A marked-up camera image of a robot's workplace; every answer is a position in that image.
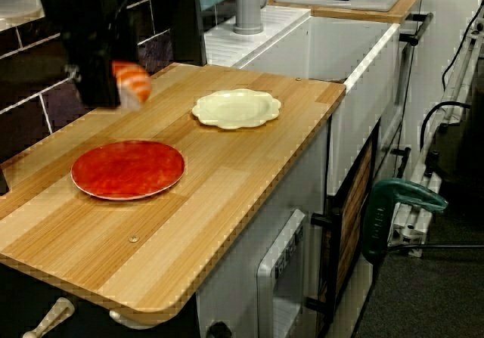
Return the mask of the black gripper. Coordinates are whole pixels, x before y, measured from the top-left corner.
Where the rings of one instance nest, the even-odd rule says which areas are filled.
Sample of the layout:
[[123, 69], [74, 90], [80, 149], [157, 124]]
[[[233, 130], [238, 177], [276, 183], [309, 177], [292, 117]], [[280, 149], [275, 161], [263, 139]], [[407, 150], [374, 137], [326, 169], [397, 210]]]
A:
[[60, 38], [70, 64], [80, 68], [77, 90], [86, 107], [119, 107], [120, 99], [109, 64], [89, 65], [99, 57], [138, 62], [138, 35], [130, 11], [122, 9], [100, 26], [61, 28]]

